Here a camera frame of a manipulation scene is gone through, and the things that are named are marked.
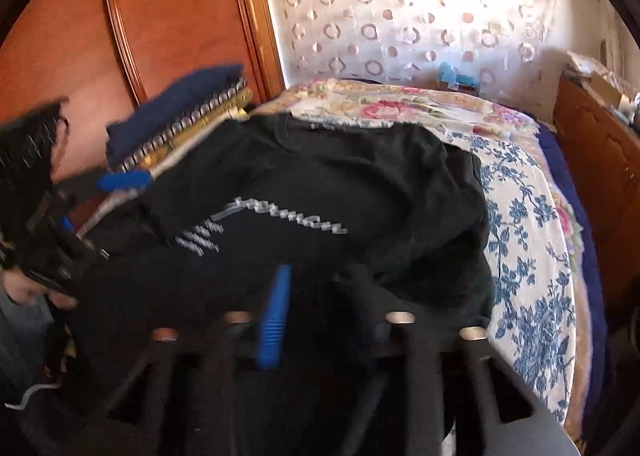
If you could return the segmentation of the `person's left hand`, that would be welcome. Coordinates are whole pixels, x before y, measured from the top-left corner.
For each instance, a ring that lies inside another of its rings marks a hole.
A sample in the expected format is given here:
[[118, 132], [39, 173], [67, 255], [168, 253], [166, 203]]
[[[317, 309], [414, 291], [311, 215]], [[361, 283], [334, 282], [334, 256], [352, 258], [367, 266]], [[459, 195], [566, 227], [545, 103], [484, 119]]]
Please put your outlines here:
[[40, 295], [48, 297], [59, 309], [75, 309], [78, 301], [70, 295], [49, 289], [26, 277], [18, 268], [1, 273], [2, 286], [6, 294], [17, 304], [35, 305]]

